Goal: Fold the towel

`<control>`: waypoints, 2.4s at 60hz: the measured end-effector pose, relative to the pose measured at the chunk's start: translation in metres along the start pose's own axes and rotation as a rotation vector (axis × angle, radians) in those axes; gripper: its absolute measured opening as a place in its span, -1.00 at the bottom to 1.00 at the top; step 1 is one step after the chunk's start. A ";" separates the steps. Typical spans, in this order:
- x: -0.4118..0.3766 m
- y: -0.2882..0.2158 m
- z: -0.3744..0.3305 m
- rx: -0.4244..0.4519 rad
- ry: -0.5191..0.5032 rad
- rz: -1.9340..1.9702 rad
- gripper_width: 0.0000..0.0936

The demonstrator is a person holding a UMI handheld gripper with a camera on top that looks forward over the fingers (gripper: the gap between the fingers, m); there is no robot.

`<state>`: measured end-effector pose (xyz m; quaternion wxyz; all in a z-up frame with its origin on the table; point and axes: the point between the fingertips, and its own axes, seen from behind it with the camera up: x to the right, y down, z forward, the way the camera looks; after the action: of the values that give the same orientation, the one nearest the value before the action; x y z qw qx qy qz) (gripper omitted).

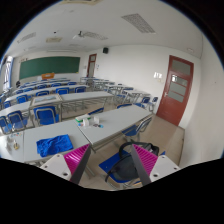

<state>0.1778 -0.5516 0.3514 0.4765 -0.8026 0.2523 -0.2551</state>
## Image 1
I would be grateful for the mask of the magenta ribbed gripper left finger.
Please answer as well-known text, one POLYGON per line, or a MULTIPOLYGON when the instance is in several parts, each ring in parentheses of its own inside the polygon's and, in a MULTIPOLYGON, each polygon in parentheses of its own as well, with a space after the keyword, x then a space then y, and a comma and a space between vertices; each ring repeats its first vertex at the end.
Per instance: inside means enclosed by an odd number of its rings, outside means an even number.
POLYGON ((41 166, 41 169, 58 177, 79 184, 91 154, 89 144, 62 155, 56 154, 41 166))

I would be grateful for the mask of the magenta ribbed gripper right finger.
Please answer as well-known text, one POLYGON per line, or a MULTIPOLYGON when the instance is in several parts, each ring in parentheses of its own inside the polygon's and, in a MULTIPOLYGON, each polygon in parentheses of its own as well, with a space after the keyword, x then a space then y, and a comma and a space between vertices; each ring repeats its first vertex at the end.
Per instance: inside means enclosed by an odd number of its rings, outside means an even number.
POLYGON ((131 155, 143 186, 180 170, 166 155, 156 156, 136 144, 132 145, 131 155))

